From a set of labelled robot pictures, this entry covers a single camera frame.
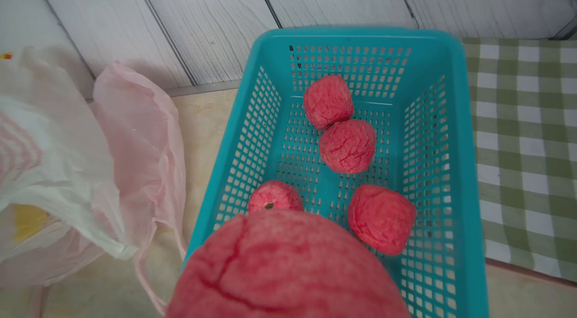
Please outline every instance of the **white plastic bag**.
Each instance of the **white plastic bag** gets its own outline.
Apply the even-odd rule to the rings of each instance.
[[[92,243],[134,254],[113,166],[63,69],[30,48],[18,65],[0,61],[0,287],[59,281],[102,255]]]

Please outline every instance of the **basket mesh holes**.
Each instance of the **basket mesh holes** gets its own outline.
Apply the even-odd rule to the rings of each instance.
[[[294,54],[294,50],[303,54]],[[338,74],[344,80],[350,81],[349,89],[354,96],[376,96],[393,98],[401,75],[404,73],[404,65],[407,64],[411,49],[404,50],[405,58],[400,58],[403,48],[384,47],[303,47],[289,45],[289,59],[291,61],[291,76],[305,77],[310,79],[293,79],[293,91],[304,91],[306,88],[321,77],[329,74]],[[353,82],[385,82],[394,84],[360,84]]]
[[[446,153],[450,132],[442,81],[405,109],[401,187],[415,204],[417,219],[402,253],[401,274],[406,278],[401,293],[405,292],[403,297],[417,317],[456,318],[450,157]]]
[[[298,188],[306,212],[320,214],[320,210],[312,207],[321,206],[321,200],[315,198],[315,185],[319,183],[317,175],[321,164],[317,147],[319,132],[310,125],[299,103],[291,105],[287,124],[284,136],[286,143],[282,146],[276,177]]]
[[[247,213],[250,195],[263,182],[272,136],[279,117],[280,101],[276,88],[264,68],[260,67],[219,206],[219,211],[225,214],[217,214],[218,222],[213,230],[220,228],[236,214]]]

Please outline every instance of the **plastic bag handle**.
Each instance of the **plastic bag handle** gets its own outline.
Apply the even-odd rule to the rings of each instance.
[[[148,294],[148,298],[150,298],[152,305],[156,310],[164,317],[166,314],[166,302],[162,300],[156,293],[154,293],[154,289],[150,284],[150,280],[148,279],[148,274],[146,273],[146,256],[148,253],[148,248],[150,248],[150,244],[152,243],[152,239],[154,238],[154,234],[156,233],[156,228],[158,227],[157,222],[155,222],[154,228],[152,229],[146,243],[144,246],[139,249],[134,254],[134,268],[136,271],[136,277],[138,278],[140,285],[144,288],[144,291]],[[174,232],[175,239],[177,241],[177,246],[179,253],[181,254],[181,259],[184,261],[184,256],[186,254],[186,250],[184,249],[184,244],[182,243],[182,236],[175,230]]]
[[[42,318],[44,306],[46,305],[46,292],[48,287],[36,286],[32,293],[30,307],[28,307],[28,318]]]

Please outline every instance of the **teal plastic basket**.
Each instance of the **teal plastic basket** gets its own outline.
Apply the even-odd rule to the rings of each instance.
[[[377,132],[369,170],[340,174],[319,156],[302,108],[307,86],[341,75],[354,119]],[[469,85],[459,40],[437,31],[388,27],[272,30],[256,40],[203,205],[192,252],[236,214],[264,181],[301,194],[306,212],[349,229],[347,207],[361,184],[385,186],[417,207],[401,255],[369,249],[418,318],[486,318],[487,282],[475,172]]]

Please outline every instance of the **metal strip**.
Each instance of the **metal strip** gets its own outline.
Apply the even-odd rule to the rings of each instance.
[[[574,17],[569,24],[563,27],[559,33],[555,34],[551,40],[567,40],[577,32],[577,17]]]
[[[166,93],[171,97],[180,97],[181,95],[200,94],[202,92],[237,89],[241,84],[240,80],[231,80],[229,82],[201,84],[190,87],[180,87],[166,89]]]

